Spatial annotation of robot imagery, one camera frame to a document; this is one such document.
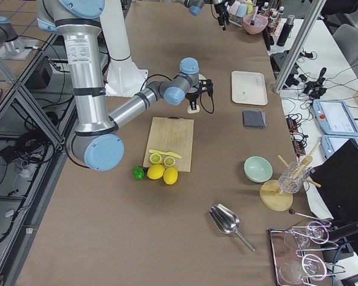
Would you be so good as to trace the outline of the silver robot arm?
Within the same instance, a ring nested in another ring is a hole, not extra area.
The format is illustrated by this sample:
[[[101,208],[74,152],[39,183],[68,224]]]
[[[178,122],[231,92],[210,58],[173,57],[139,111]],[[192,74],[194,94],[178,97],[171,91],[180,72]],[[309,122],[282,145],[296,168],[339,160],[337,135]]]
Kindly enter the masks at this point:
[[[218,14],[217,20],[222,30],[226,30],[226,26],[229,25],[229,13],[227,11],[227,5],[231,6],[234,1],[225,0],[180,0],[180,4],[188,8],[191,15],[197,16],[205,4],[213,5],[215,12]]]
[[[72,151],[90,169],[107,171],[121,161],[116,131],[152,104],[164,99],[176,106],[212,92],[192,57],[172,80],[145,84],[131,60],[119,1],[38,1],[37,7],[39,27],[64,37],[79,120]]]

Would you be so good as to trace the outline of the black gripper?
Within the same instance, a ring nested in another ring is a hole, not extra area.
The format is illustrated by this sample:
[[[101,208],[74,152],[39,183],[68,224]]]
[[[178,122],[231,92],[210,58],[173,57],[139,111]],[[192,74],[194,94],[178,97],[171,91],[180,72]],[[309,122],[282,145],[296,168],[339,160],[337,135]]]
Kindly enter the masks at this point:
[[[213,5],[218,14],[217,20],[222,30],[226,30],[229,23],[229,15],[227,13],[227,0],[213,0]]]
[[[186,93],[186,99],[190,102],[191,110],[196,110],[196,100],[204,92],[207,92],[209,97],[213,97],[213,82],[211,79],[200,79],[199,83]]]

